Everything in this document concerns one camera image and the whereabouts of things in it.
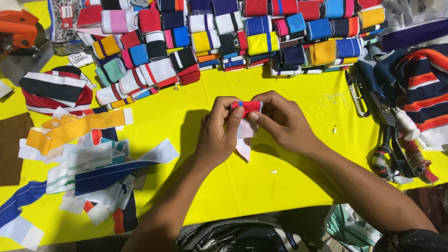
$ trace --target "fingernail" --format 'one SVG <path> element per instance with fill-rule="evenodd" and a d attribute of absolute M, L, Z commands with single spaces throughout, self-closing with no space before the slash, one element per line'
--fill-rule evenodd
<path fill-rule="evenodd" d="M 249 113 L 249 119 L 252 121 L 257 121 L 258 118 L 260 118 L 260 116 L 258 116 L 257 114 L 255 114 L 254 112 L 250 112 Z"/>
<path fill-rule="evenodd" d="M 237 107 L 236 109 L 235 109 L 235 116 L 236 117 L 242 117 L 243 116 L 243 113 L 244 113 L 244 107 Z"/>

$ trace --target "hand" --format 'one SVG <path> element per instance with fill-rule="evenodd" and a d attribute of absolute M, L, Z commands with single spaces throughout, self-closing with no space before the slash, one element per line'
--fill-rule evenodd
<path fill-rule="evenodd" d="M 236 107 L 232 112 L 230 104 L 242 101 L 234 96 L 218 96 L 209 115 L 202 117 L 194 162 L 204 169 L 213 170 L 230 157 L 237 146 L 237 130 L 244 112 Z"/>
<path fill-rule="evenodd" d="M 275 91 L 256 95 L 251 101 L 262 101 L 263 108 L 262 113 L 249 113 L 249 119 L 269 132 L 285 150 L 311 156 L 323 144 L 294 101 Z"/>

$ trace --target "yellow table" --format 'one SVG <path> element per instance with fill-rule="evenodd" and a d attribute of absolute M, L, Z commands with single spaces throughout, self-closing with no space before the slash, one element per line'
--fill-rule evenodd
<path fill-rule="evenodd" d="M 67 57 L 54 56 L 42 71 L 67 63 Z M 81 69 L 99 85 L 94 78 L 94 65 Z M 165 138 L 169 138 L 181 154 L 178 160 L 154 167 L 143 191 L 134 192 L 139 217 L 150 208 L 148 202 L 172 169 L 193 153 L 200 118 L 210 111 L 216 96 L 237 96 L 242 100 L 250 100 L 256 94 L 275 90 L 299 104 L 314 133 L 325 144 L 369 169 L 368 162 L 378 144 L 380 128 L 372 117 L 359 118 L 356 115 L 353 101 L 347 92 L 344 72 L 278 79 L 268 76 L 268 69 L 264 67 L 227 73 L 209 70 L 201 73 L 201 80 L 197 83 L 165 89 L 126 106 L 133 109 L 134 124 L 118 131 L 118 137 L 130 139 L 133 158 L 152 149 Z M 12 85 L 1 77 L 2 81 Z M 350 105 L 349 108 L 344 108 L 341 96 L 334 99 L 336 104 L 328 100 L 325 103 L 328 106 L 322 106 L 322 100 L 319 103 L 323 95 L 338 93 L 344 94 L 342 97 Z M 94 100 L 92 107 L 98 106 Z M 16 88 L 16 93 L 0 104 L 0 120 L 24 112 L 27 112 L 25 99 L 20 88 Z M 50 119 L 49 116 L 34 112 L 31 112 L 31 118 L 35 126 Z M 332 133 L 333 128 L 337 129 L 336 133 Z M 343 201 L 314 162 L 281 149 L 264 130 L 258 132 L 252 145 L 250 164 L 232 154 L 208 176 L 184 224 Z M 431 170 L 440 178 L 437 184 L 448 182 L 448 174 L 445 173 L 448 157 L 440 152 L 423 154 L 433 162 Z M 54 163 L 45 165 L 40 161 L 24 160 L 20 186 L 0 187 L 0 204 L 29 181 L 46 180 L 47 171 L 54 166 Z M 398 188 L 407 190 L 425 186 L 425 183 L 415 179 L 413 183 Z M 23 207 L 22 216 L 45 232 L 40 245 L 113 234 L 112 215 L 95 227 L 84 212 L 77 215 L 59 210 L 62 195 L 44 195 L 33 204 Z M 0 251 L 18 248 L 21 247 L 14 241 L 0 237 Z"/>

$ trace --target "clothing tag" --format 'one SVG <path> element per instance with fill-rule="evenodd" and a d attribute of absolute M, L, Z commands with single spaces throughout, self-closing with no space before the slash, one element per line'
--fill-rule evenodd
<path fill-rule="evenodd" d="M 71 5 L 61 6 L 60 16 L 62 18 L 62 29 L 73 28 L 73 8 Z"/>

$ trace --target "forearm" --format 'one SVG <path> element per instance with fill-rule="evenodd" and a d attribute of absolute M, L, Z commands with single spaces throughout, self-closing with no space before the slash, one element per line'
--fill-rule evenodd
<path fill-rule="evenodd" d="M 143 215 L 122 251 L 175 251 L 175 240 L 188 213 L 194 196 L 208 175 L 208 169 L 187 159 L 179 174 L 167 180 L 162 195 Z"/>
<path fill-rule="evenodd" d="M 325 144 L 310 156 L 350 206 L 381 232 L 435 227 L 403 192 Z"/>

